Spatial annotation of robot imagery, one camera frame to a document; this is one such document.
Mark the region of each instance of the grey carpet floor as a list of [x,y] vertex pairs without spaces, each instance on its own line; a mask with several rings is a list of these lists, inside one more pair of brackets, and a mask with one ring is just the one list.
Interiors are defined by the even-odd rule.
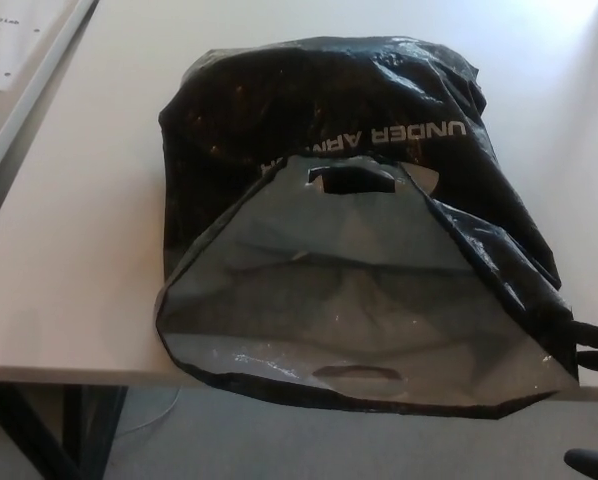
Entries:
[[[58,431],[60,392],[31,399]],[[172,389],[132,389],[119,431],[162,411]],[[119,438],[106,480],[579,479],[562,462],[598,448],[598,403],[546,401],[499,421],[343,413],[184,390],[153,426]],[[0,430],[0,480],[38,480]]]

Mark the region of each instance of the white paper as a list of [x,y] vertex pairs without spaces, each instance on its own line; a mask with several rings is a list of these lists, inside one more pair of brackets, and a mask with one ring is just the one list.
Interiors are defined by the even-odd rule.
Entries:
[[0,90],[16,80],[65,0],[0,0]]

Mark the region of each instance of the table surface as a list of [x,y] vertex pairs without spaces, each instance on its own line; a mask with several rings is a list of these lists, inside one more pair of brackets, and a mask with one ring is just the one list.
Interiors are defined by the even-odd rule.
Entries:
[[54,22],[7,91],[0,92],[0,162],[93,0],[65,0]]
[[419,37],[481,69],[502,168],[598,321],[598,1],[101,0],[0,212],[0,380],[192,382],[152,316],[157,114],[209,49],[317,35]]

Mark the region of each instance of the plastic bag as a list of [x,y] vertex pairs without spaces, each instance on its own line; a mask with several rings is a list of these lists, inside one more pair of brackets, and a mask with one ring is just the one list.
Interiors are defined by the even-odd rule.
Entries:
[[477,70],[410,38],[212,51],[160,115],[158,332],[208,385],[498,418],[577,385],[552,253]]

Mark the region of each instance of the table leg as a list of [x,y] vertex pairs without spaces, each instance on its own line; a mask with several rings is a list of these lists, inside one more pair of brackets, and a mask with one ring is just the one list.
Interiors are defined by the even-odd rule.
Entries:
[[83,452],[83,473],[87,480],[101,480],[108,465],[128,387],[99,387],[100,398],[88,430]]
[[[88,422],[90,391],[96,403]],[[127,391],[64,386],[62,446],[20,389],[0,383],[0,425],[44,479],[102,480]]]
[[21,391],[0,384],[0,425],[47,480],[82,480],[82,475]]
[[76,465],[81,465],[88,431],[88,387],[63,387],[63,448]]

